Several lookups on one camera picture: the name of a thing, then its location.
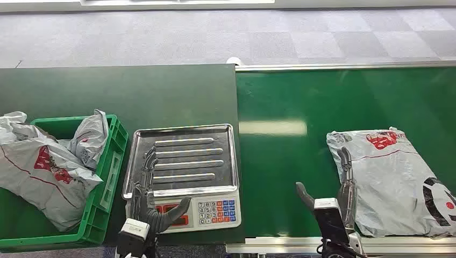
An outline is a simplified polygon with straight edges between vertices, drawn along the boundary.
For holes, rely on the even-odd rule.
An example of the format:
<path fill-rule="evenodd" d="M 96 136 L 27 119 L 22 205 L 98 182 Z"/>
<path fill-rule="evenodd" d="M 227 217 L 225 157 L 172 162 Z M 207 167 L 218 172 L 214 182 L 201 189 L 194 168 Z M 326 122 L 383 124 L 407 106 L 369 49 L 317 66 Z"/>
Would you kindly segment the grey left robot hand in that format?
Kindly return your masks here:
<path fill-rule="evenodd" d="M 164 213 L 157 211 L 153 193 L 154 168 L 159 161 L 156 156 L 156 147 L 151 147 L 142 157 L 142 166 L 131 183 L 130 218 L 149 224 L 150 233 L 162 233 L 188 212 L 191 197 L 183 197 L 179 204 L 169 211 Z"/>

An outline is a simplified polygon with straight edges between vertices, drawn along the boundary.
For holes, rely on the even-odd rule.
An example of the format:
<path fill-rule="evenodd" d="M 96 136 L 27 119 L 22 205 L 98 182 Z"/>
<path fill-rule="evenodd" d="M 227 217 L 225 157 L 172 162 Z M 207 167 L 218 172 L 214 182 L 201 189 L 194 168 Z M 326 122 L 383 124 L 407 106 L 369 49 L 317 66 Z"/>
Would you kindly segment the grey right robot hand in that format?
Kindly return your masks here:
<path fill-rule="evenodd" d="M 357 189 L 353 177 L 352 158 L 346 147 L 337 150 L 341 160 L 343 182 L 336 198 L 314 199 L 307 193 L 301 182 L 296 182 L 296 192 L 301 201 L 315 216 L 322 237 L 339 238 L 346 242 L 348 235 L 355 231 Z"/>

